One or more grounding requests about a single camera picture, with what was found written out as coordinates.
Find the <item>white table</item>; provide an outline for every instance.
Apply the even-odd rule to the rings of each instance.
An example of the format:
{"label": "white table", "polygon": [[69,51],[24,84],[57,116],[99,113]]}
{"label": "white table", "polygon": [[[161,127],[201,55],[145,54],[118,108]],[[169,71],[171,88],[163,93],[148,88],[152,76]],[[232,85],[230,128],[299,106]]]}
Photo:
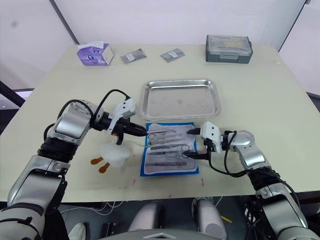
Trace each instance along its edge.
{"label": "white table", "polygon": [[[160,54],[181,48],[184,57],[166,63]],[[120,56],[142,48],[147,58],[123,64]],[[255,136],[272,168],[297,192],[320,189],[320,114],[298,84],[277,51],[270,45],[254,45],[249,64],[205,62],[204,45],[112,45],[110,66],[83,66],[77,47],[70,47],[41,84],[33,91],[0,137],[0,201],[43,142],[46,126],[56,120],[70,99],[98,104],[110,89],[118,88],[140,103],[142,85],[156,80],[209,79],[215,82],[221,113],[194,121],[199,127],[212,121],[221,131],[248,130]],[[123,100],[111,95],[103,108],[111,111]],[[138,115],[132,122],[144,125]],[[249,195],[254,189],[247,176],[232,178],[213,171],[208,161],[199,161],[198,175],[140,177],[142,147],[125,167],[110,167],[106,174],[90,160],[99,157],[99,145],[114,136],[91,130],[66,175],[63,202],[126,201],[200,196]],[[143,137],[125,135],[125,140],[144,143]],[[223,169],[223,156],[212,154]],[[238,155],[230,153],[232,172],[242,170]]]}

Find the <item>stainless steel tray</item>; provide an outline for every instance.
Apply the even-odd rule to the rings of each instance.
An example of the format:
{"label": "stainless steel tray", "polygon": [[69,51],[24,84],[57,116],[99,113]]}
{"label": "stainless steel tray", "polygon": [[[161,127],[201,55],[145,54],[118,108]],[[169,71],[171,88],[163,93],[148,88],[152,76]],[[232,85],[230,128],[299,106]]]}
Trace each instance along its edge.
{"label": "stainless steel tray", "polygon": [[216,85],[207,79],[151,81],[142,88],[145,120],[211,118],[221,111]]}

